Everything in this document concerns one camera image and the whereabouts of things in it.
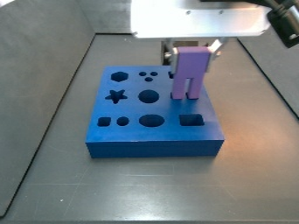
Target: gray table surface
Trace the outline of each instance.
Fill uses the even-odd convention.
[[[103,67],[159,65],[160,51],[157,41],[96,36],[3,223],[299,221],[298,120],[235,39],[205,77],[219,155],[89,158]]]

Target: hexagonal hole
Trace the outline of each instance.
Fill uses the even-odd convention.
[[[128,73],[117,72],[111,74],[111,80],[120,82],[128,79]]]

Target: star-shaped hole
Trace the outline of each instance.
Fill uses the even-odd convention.
[[[115,104],[119,103],[120,100],[127,99],[127,96],[124,96],[125,90],[115,91],[109,90],[109,96],[105,97],[107,100],[112,100]]]

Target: rectangular hole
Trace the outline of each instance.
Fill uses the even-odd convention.
[[[204,121],[200,114],[195,115],[179,115],[181,126],[203,126]]]

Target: circular hole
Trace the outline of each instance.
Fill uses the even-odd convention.
[[[151,72],[151,75],[152,75],[152,76],[156,76],[156,75],[157,75],[157,72]]]
[[[128,125],[128,118],[124,117],[124,116],[119,117],[119,118],[116,119],[116,124],[117,124],[119,126],[127,126],[127,125]]]
[[[139,123],[148,128],[155,128],[164,124],[164,118],[159,115],[143,115]]]
[[[137,98],[143,103],[153,103],[159,100],[159,94],[148,89],[139,94]]]
[[[139,73],[140,76],[145,76],[145,72]]]
[[[153,80],[153,78],[147,77],[147,78],[144,78],[144,80],[145,80],[145,81],[152,81],[152,80]]]

